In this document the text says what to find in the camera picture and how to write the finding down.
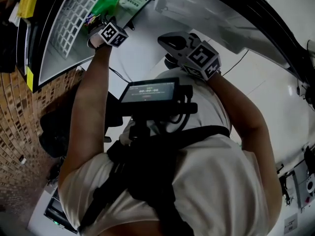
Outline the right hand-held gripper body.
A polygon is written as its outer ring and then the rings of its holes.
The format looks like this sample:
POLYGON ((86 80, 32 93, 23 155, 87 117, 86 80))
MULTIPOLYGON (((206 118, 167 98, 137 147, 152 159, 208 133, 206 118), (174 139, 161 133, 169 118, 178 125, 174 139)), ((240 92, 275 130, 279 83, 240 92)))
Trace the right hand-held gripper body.
POLYGON ((189 33, 181 33, 185 44, 175 51, 175 58, 184 70, 202 80, 210 79, 221 67, 219 53, 205 40, 189 33))

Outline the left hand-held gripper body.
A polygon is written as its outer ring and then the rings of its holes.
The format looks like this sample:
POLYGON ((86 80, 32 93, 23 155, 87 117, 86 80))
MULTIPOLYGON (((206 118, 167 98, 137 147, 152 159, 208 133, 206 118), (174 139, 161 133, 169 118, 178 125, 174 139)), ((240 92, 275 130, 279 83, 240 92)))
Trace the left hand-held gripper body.
POLYGON ((87 46, 93 49, 99 49, 103 46, 118 48, 127 38, 126 31, 115 23, 94 22, 88 27, 87 46))

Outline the green yellow snack packet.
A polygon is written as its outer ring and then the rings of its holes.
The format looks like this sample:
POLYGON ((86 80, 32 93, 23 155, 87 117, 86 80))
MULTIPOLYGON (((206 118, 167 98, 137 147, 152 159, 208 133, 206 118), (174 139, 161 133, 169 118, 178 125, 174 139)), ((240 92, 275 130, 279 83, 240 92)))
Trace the green yellow snack packet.
POLYGON ((83 26, 86 29, 89 29, 90 27, 94 28, 94 27, 101 25, 101 24, 102 24, 101 15, 100 14, 96 15, 96 14, 90 13, 87 16, 87 18, 85 19, 83 26))

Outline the bright green snack packet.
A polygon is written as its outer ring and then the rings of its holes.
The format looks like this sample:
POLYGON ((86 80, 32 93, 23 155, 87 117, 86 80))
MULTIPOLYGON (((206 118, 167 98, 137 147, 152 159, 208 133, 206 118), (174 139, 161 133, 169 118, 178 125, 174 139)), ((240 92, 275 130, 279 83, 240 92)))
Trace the bright green snack packet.
POLYGON ((98 0, 92 9, 94 15, 106 13, 107 15, 114 15, 119 0, 98 0))

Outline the person's left forearm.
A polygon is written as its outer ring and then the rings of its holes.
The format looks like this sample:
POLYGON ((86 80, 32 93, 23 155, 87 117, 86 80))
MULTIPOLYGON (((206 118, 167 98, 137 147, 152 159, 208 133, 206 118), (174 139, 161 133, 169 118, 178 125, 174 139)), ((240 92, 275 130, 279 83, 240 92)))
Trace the person's left forearm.
POLYGON ((105 119, 111 51, 109 46, 97 49, 76 92, 73 120, 86 120, 88 117, 105 119))

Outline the person's right forearm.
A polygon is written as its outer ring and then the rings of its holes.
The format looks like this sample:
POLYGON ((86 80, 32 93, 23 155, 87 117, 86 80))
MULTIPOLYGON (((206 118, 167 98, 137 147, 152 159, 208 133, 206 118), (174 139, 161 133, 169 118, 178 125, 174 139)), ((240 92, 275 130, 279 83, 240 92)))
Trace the person's right forearm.
POLYGON ((267 124, 256 105, 218 73, 207 84, 228 113, 231 124, 241 138, 243 149, 255 153, 272 152, 267 124))

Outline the person's right shoe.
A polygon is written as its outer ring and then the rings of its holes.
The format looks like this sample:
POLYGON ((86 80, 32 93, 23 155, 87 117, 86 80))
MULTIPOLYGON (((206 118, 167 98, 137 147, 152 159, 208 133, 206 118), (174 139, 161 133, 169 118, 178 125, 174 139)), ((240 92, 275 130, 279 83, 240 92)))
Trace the person's right shoe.
POLYGON ((164 64, 169 70, 180 67, 180 65, 178 65, 178 60, 170 54, 165 55, 164 64))

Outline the black chest-mounted monitor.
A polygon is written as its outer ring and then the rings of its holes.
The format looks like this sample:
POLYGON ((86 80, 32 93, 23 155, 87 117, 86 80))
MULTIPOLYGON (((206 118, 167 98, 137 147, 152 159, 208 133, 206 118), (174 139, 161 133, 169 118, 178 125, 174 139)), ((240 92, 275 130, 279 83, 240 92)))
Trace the black chest-mounted monitor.
POLYGON ((191 85, 180 85, 179 78, 132 82, 120 97, 123 117, 166 121, 180 115, 197 113, 191 85))

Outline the open white mini fridge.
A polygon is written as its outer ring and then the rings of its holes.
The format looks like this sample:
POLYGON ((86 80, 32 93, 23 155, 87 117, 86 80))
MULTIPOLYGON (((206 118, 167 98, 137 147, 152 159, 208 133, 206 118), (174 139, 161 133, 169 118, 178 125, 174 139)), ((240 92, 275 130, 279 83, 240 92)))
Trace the open white mini fridge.
MULTIPOLYGON (((37 0, 33 17, 21 18, 19 22, 16 63, 26 82, 26 67, 28 66, 33 72, 34 92, 64 72, 90 60, 93 56, 92 50, 86 43, 88 29, 83 25, 66 59, 51 45, 51 33, 64 1, 37 0)), ((142 8, 126 8, 118 2, 114 12, 118 25, 122 28, 132 27, 133 18, 142 8)))

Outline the yellow sticker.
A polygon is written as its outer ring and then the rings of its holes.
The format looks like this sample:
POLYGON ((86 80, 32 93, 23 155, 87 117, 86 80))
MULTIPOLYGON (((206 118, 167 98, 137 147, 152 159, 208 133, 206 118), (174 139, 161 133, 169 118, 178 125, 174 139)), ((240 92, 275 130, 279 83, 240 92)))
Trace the yellow sticker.
POLYGON ((31 92, 33 92, 33 72, 28 66, 26 67, 26 69, 27 69, 27 86, 29 87, 31 92))
POLYGON ((37 0, 20 0, 17 16, 25 19, 33 17, 36 2, 37 0))

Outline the black chest harness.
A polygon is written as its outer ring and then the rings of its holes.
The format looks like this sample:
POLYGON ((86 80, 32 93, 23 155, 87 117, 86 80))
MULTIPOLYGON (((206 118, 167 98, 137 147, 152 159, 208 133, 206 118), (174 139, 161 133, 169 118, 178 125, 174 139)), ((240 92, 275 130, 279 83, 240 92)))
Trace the black chest harness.
POLYGON ((150 136, 144 122, 135 123, 129 133, 131 144, 124 146, 116 141, 108 150, 114 166, 106 182, 94 191, 78 232, 83 233, 108 204, 127 190, 134 199, 146 202, 155 210, 164 236, 194 236, 193 229, 175 207, 172 181, 177 153, 218 134, 229 137, 230 131, 223 126, 210 125, 150 136))

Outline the person's white t-shirt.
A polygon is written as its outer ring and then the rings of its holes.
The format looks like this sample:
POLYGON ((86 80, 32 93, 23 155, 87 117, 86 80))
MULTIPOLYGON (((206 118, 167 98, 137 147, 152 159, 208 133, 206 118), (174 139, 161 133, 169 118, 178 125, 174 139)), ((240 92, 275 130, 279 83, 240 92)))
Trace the person's white t-shirt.
MULTIPOLYGON (((205 82, 179 68, 157 79, 178 77, 192 85, 198 104, 184 128, 218 125, 231 130, 228 113, 205 82)), ((108 179, 113 162, 95 155, 70 173, 59 188, 62 208, 77 229, 93 200, 93 192, 108 179)), ((281 210, 282 193, 273 152, 244 150, 224 135, 215 135, 179 151, 173 180, 175 206, 195 236, 267 236, 281 210)), ((153 208, 127 190, 100 213, 82 236, 159 235, 153 208)))

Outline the grey control box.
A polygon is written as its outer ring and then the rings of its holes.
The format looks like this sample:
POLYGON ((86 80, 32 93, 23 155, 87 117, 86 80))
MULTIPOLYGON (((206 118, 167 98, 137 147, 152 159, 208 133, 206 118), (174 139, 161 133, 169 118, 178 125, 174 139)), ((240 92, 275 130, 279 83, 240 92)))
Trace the grey control box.
POLYGON ((315 200, 315 178, 309 175, 309 170, 304 160, 293 168, 293 181, 298 207, 302 210, 315 200))

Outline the black device green light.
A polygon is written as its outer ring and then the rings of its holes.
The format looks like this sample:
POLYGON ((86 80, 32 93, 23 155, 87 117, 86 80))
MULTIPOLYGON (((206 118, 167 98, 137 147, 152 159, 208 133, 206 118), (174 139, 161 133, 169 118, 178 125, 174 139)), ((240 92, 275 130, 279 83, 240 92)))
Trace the black device green light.
POLYGON ((72 233, 78 234, 78 232, 71 226, 70 222, 68 221, 60 200, 59 196, 53 196, 48 203, 48 206, 44 212, 44 216, 53 221, 62 229, 66 229, 72 233))

